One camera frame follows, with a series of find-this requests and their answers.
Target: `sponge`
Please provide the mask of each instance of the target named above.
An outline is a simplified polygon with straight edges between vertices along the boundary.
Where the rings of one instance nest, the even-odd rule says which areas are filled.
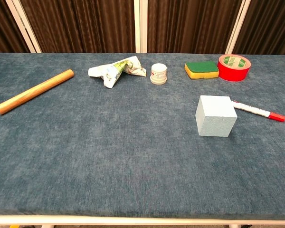
[[[187,62],[185,70],[191,79],[214,78],[219,76],[219,69],[215,62]]]

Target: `marker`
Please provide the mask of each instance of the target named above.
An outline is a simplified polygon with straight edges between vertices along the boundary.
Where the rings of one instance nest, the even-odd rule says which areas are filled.
[[[234,108],[238,108],[238,109],[241,109],[241,110],[244,110],[244,111],[247,111],[250,113],[254,113],[257,115],[262,115],[262,116],[267,117],[269,119],[273,119],[273,120],[277,120],[277,121],[281,121],[281,122],[285,121],[284,115],[280,115],[280,114],[265,111],[265,110],[262,110],[259,108],[251,107],[247,104],[242,104],[238,101],[231,101],[231,102],[232,102]]]

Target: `plastic wrapper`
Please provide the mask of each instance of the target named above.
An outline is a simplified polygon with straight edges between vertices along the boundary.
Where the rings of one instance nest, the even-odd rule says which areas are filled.
[[[101,77],[104,86],[112,89],[122,72],[130,75],[147,76],[146,69],[142,68],[136,56],[125,58],[112,64],[96,66],[88,70],[90,77]]]

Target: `wooden dowel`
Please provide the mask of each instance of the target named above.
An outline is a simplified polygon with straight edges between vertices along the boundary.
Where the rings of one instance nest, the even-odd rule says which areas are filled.
[[[66,70],[62,72],[59,75],[56,75],[52,78],[50,78],[47,81],[44,81],[43,83],[40,83],[37,86],[34,86],[33,88],[28,89],[27,91],[24,91],[21,94],[18,94],[17,96],[12,97],[11,99],[2,102],[0,104],[0,115],[5,114],[6,112],[12,110],[13,108],[18,107],[19,105],[29,101],[30,99],[33,99],[34,97],[40,95],[41,93],[57,86],[58,84],[72,78],[74,76],[74,72],[70,70]]]

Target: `red duct tape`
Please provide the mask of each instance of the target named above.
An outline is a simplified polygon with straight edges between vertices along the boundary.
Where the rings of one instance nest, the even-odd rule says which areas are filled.
[[[238,55],[222,55],[218,60],[218,76],[228,81],[244,80],[251,67],[248,59]]]

